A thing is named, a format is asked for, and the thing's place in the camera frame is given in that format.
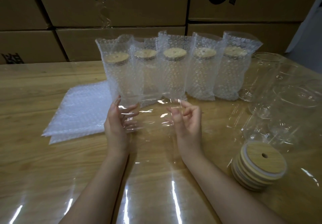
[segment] stack of bamboo lids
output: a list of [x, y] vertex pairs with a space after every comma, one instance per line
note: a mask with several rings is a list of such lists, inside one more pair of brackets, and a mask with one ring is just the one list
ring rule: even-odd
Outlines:
[[237, 46], [228, 46], [224, 50], [224, 55], [233, 59], [243, 58], [247, 55], [247, 50]]
[[167, 60], [181, 60], [186, 56], [187, 51], [183, 48], [168, 48], [163, 54]]
[[201, 47], [195, 49], [194, 56], [198, 59], [211, 59], [216, 53], [212, 48]]
[[151, 60], [156, 57], [156, 51], [153, 49], [142, 49], [136, 51], [134, 56], [141, 60]]
[[287, 169], [284, 157], [264, 142], [248, 142], [231, 163], [231, 171], [240, 185], [261, 191], [283, 177]]
[[105, 61], [105, 63], [110, 64], [110, 65], [121, 66], [121, 65], [124, 65], [128, 61], [129, 57], [130, 57], [130, 55], [128, 53], [115, 52], [113, 54], [106, 55], [104, 57], [104, 61]]

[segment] bubble wrap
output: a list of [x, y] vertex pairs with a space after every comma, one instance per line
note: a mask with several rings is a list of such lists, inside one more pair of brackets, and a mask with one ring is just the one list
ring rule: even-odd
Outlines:
[[193, 33], [186, 81], [186, 91], [189, 95], [201, 100], [215, 100], [213, 86], [225, 45], [226, 43], [215, 35]]
[[252, 54], [262, 45], [253, 35], [243, 32], [225, 31], [224, 50], [213, 92], [216, 97], [236, 100], [244, 82], [244, 73], [251, 63]]
[[107, 81], [69, 89], [42, 136], [57, 143], [104, 131], [112, 103]]
[[185, 80], [190, 60], [191, 37], [167, 35], [165, 31], [158, 34], [158, 60], [161, 64], [162, 90], [169, 98], [186, 100]]
[[162, 97], [156, 41], [157, 38], [137, 38], [131, 46], [136, 75], [143, 79], [143, 96], [139, 102], [142, 108]]
[[131, 98], [139, 98], [143, 92], [143, 78], [136, 72], [133, 62], [133, 42], [132, 35], [121, 35], [117, 39], [95, 40], [103, 61], [104, 70], [108, 85], [113, 97], [121, 95], [123, 106], [138, 103], [138, 100]]

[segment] wooden tabletop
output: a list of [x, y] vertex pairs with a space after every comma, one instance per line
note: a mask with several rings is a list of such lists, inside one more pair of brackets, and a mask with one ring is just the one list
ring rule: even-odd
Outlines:
[[[104, 79], [99, 61], [0, 66], [0, 223], [58, 223], [93, 177], [107, 153], [103, 133], [52, 145], [41, 134], [69, 88]], [[188, 100], [203, 110], [206, 156], [230, 174], [247, 102]], [[284, 154], [286, 175], [252, 193], [290, 223], [322, 222], [321, 139], [308, 136], [305, 147]], [[131, 144], [113, 223], [220, 223], [171, 129], [139, 131]]]

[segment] hand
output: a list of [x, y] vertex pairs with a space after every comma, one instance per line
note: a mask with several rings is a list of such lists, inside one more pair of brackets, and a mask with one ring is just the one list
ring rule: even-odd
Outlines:
[[121, 96], [118, 96], [111, 104], [104, 123], [105, 134], [109, 143], [109, 152], [112, 154], [129, 153], [129, 141], [125, 128], [134, 124], [134, 121], [128, 120], [128, 118], [139, 114], [139, 112], [132, 112], [137, 108], [137, 104], [131, 105], [126, 109], [120, 109], [120, 102]]
[[187, 101], [181, 101], [185, 112], [181, 114], [176, 108], [167, 108], [177, 135], [177, 144], [182, 160], [203, 155], [201, 149], [201, 109]]

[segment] forearm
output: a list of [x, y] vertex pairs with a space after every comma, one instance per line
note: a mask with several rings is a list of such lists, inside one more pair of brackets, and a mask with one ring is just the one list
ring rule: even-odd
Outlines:
[[126, 153], [107, 155], [60, 224], [110, 223], [127, 156]]
[[284, 223], [205, 156], [184, 160], [212, 207], [226, 223]]

